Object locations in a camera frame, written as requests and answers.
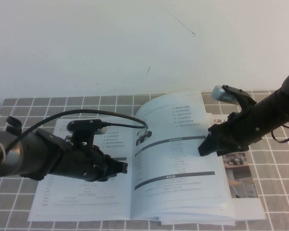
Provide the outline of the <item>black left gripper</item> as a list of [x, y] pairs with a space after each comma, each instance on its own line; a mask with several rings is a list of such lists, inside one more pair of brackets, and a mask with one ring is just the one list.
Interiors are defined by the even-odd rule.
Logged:
[[[62, 154], [49, 174], [93, 182], [108, 181], [118, 173], [128, 173], [128, 163], [107, 157], [98, 146], [87, 146], [86, 142], [72, 139], [71, 136], [66, 137], [66, 142], [71, 149]], [[97, 158], [107, 166], [99, 167]]]

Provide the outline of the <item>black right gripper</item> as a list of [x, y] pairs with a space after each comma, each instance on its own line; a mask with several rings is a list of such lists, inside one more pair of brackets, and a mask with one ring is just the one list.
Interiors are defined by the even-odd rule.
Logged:
[[264, 136], [264, 108], [255, 105], [240, 113], [233, 112], [225, 122], [212, 125], [208, 131], [198, 147], [200, 156], [247, 151], [251, 144]]

